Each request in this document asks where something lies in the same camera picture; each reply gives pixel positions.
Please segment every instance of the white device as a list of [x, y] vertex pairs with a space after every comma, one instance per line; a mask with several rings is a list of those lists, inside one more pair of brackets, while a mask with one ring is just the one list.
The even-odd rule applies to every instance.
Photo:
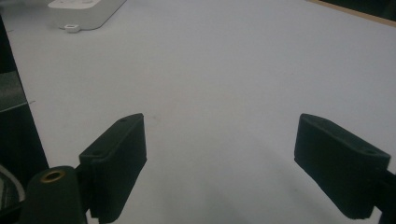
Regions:
[[126, 0], [55, 0], [49, 3], [57, 26], [68, 33], [101, 27]]

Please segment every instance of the black robot arm part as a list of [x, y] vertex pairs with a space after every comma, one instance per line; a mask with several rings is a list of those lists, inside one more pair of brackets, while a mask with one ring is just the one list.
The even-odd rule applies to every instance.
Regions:
[[396, 177], [390, 155], [337, 124], [302, 114], [295, 161], [349, 218], [369, 217], [376, 206], [381, 224], [396, 223]]
[[59, 166], [35, 175], [25, 201], [2, 211], [0, 223], [82, 224], [88, 209], [100, 223], [115, 221], [147, 160], [143, 115], [118, 120], [79, 160], [76, 169]]

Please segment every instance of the screw hole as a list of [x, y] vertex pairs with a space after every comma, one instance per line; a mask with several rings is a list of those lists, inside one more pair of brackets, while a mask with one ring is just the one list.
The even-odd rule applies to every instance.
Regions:
[[65, 174], [63, 170], [51, 171], [41, 177], [41, 182], [45, 184], [52, 183], [64, 177]]

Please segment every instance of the white tabletop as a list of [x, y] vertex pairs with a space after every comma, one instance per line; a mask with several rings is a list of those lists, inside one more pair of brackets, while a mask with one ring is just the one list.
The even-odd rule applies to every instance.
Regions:
[[309, 113], [396, 156], [396, 28], [304, 0], [128, 0], [75, 35], [45, 6], [3, 19], [50, 166], [145, 115], [116, 223], [378, 222], [344, 217], [293, 150]]

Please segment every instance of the white plastic object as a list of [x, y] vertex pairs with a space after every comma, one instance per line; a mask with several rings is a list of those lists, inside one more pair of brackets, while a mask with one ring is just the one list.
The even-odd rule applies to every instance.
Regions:
[[49, 10], [57, 26], [68, 33], [101, 27], [126, 0], [55, 0]]

